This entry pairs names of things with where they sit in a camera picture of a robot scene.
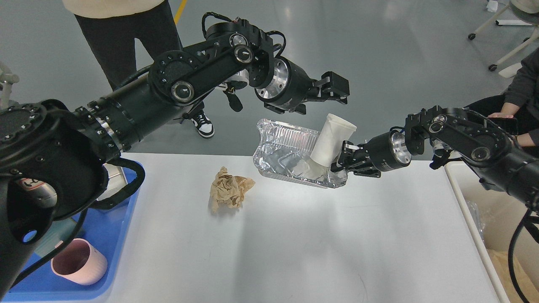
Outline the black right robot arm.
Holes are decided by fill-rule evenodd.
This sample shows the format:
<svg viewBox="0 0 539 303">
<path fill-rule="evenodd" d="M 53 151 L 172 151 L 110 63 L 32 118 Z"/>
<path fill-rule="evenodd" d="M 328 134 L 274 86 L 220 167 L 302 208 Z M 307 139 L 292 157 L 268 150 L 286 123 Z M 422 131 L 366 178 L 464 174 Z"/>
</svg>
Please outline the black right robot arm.
<svg viewBox="0 0 539 303">
<path fill-rule="evenodd" d="M 516 293 L 527 303 L 514 270 L 514 250 L 523 229 L 538 240 L 538 159 L 526 153 L 506 129 L 471 109 L 434 106 L 410 114 L 404 126 L 394 126 L 365 144 L 343 141 L 331 171 L 381 177 L 383 171 L 407 167 L 414 155 L 433 147 L 433 170 L 451 162 L 456 152 L 479 177 L 486 190 L 503 191 L 521 201 L 527 211 L 518 223 L 508 249 L 508 269 Z"/>
</svg>

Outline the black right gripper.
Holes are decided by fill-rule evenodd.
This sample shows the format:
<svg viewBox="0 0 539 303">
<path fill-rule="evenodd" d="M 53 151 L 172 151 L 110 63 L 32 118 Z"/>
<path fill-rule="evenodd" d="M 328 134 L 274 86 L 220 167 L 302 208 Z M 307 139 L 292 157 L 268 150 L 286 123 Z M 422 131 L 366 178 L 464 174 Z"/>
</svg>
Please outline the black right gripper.
<svg viewBox="0 0 539 303">
<path fill-rule="evenodd" d="M 404 134 L 387 132 L 365 144 L 343 141 L 339 162 L 331 164 L 331 172 L 346 170 L 358 176 L 381 177 L 383 171 L 407 167 L 410 163 L 411 154 Z"/>
</svg>

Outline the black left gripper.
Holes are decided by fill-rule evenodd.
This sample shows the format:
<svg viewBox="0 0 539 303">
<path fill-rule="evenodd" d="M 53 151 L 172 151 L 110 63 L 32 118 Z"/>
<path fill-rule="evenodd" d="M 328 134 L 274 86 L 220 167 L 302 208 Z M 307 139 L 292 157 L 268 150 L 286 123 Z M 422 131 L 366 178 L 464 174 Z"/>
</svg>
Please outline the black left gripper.
<svg viewBox="0 0 539 303">
<path fill-rule="evenodd" d="M 335 101 L 348 104 L 349 81 L 333 71 L 327 71 L 316 81 L 303 68 L 285 57 L 275 59 L 274 75 L 270 83 L 255 89 L 264 108 L 277 114 L 297 112 L 306 114 L 305 102 Z"/>
</svg>

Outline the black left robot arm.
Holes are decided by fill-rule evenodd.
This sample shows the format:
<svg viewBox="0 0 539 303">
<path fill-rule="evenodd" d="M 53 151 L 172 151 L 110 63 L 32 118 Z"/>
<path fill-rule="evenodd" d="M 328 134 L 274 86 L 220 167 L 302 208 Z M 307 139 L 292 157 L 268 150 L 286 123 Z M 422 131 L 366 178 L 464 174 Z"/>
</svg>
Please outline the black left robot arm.
<svg viewBox="0 0 539 303">
<path fill-rule="evenodd" d="M 1 295 L 52 258 L 24 269 L 52 222 L 87 209 L 109 210 L 140 188 L 145 172 L 123 159 L 148 134 L 225 85 L 241 111 L 238 89 L 249 85 L 264 108 L 305 114 L 306 102 L 347 104 L 349 81 L 326 72 L 312 79 L 282 56 L 286 44 L 246 19 L 219 19 L 204 42 L 160 54 L 112 93 L 71 112 L 56 99 L 1 111 Z"/>
</svg>

